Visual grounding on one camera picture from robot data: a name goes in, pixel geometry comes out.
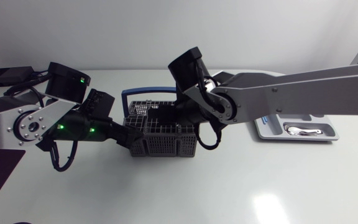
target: wire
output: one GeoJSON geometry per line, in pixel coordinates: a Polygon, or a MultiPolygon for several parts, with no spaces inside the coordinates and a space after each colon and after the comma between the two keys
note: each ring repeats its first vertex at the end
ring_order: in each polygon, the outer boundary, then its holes
{"type": "Polygon", "coordinates": [[[215,86],[218,86],[218,82],[213,77],[205,75],[204,78],[212,80],[212,82],[214,82],[215,86]]]}
{"type": "Polygon", "coordinates": [[[22,91],[22,90],[26,90],[28,89],[30,86],[34,86],[36,84],[39,83],[43,83],[45,81],[47,81],[48,79],[52,78],[52,74],[51,73],[47,73],[46,75],[43,75],[41,77],[38,77],[36,79],[30,80],[28,82],[24,82],[24,83],[20,83],[17,85],[14,85],[12,87],[10,87],[5,93],[4,96],[10,96],[12,94],[17,93],[18,91],[22,91]]]}
{"type": "Polygon", "coordinates": [[[198,88],[200,89],[200,94],[203,97],[203,100],[210,105],[210,107],[214,108],[216,111],[223,113],[224,108],[214,102],[209,98],[209,96],[206,94],[206,87],[204,83],[204,75],[203,70],[198,66],[198,62],[195,61],[195,69],[198,76],[198,88]]]}
{"type": "Polygon", "coordinates": [[[52,149],[50,150],[50,158],[52,160],[52,165],[55,170],[57,170],[59,172],[63,172],[63,171],[66,171],[71,166],[71,164],[74,161],[75,153],[77,152],[77,145],[78,145],[78,141],[73,141],[73,146],[71,147],[71,153],[70,153],[70,156],[67,157],[68,158],[67,162],[64,166],[60,167],[59,166],[59,151],[57,149],[56,142],[53,142],[52,149]]]}
{"type": "Polygon", "coordinates": [[[197,141],[199,142],[199,144],[201,146],[203,146],[207,150],[216,149],[219,146],[219,143],[221,142],[222,131],[215,132],[215,134],[216,134],[216,143],[214,145],[212,145],[212,146],[209,146],[209,145],[207,145],[207,144],[202,142],[202,140],[200,138],[200,124],[195,125],[195,133],[196,133],[196,138],[197,138],[197,141]]]}
{"type": "Polygon", "coordinates": [[[42,100],[42,96],[41,96],[40,92],[38,92],[38,91],[37,91],[34,87],[32,87],[32,86],[30,86],[29,89],[30,89],[31,91],[33,91],[33,93],[35,93],[35,95],[37,96],[38,101],[40,101],[40,106],[41,106],[41,107],[44,107],[44,106],[45,106],[45,105],[44,105],[44,101],[42,100]]]}

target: cutlery tray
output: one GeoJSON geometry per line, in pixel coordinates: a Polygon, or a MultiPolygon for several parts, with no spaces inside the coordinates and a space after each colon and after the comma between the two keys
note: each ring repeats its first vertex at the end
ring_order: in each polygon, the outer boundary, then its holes
{"type": "Polygon", "coordinates": [[[339,139],[330,120],[325,115],[312,114],[271,114],[255,120],[258,135],[262,139],[336,141],[339,139]],[[290,135],[284,125],[301,129],[320,129],[322,134],[290,135]]]}

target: white wall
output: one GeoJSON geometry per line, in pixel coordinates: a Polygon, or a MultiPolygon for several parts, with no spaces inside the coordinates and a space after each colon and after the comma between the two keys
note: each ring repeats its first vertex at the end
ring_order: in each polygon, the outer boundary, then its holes
{"type": "Polygon", "coordinates": [[[166,68],[194,46],[208,68],[348,65],[358,0],[0,0],[0,67],[166,68]]]}

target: basket handle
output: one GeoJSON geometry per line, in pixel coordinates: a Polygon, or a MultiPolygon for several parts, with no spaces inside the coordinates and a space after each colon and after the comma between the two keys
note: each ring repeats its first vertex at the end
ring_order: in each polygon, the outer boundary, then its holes
{"type": "Polygon", "coordinates": [[[129,95],[136,95],[142,93],[176,93],[176,87],[167,87],[167,86],[153,86],[153,87],[142,87],[142,88],[132,88],[128,90],[123,90],[121,92],[122,98],[122,108],[124,110],[124,117],[128,117],[129,110],[128,110],[128,99],[127,96],[129,95]]]}

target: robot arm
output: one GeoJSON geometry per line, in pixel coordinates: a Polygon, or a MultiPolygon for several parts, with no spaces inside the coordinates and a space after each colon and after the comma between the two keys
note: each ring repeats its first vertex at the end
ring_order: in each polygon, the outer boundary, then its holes
{"type": "Polygon", "coordinates": [[[358,114],[358,65],[280,77],[224,72],[210,77],[196,47],[173,61],[169,69],[181,94],[200,105],[199,113],[222,124],[277,113],[358,114]]]}
{"type": "Polygon", "coordinates": [[[105,141],[109,138],[130,147],[142,137],[134,127],[115,123],[109,113],[114,98],[92,89],[82,103],[90,77],[51,62],[46,93],[31,86],[37,82],[12,87],[0,97],[0,149],[20,149],[36,145],[51,153],[54,168],[64,171],[70,166],[78,141],[105,141]],[[33,92],[15,94],[30,88],[33,92]],[[43,97],[49,98],[44,106],[43,97]],[[67,166],[59,167],[55,140],[73,141],[67,166]]]}

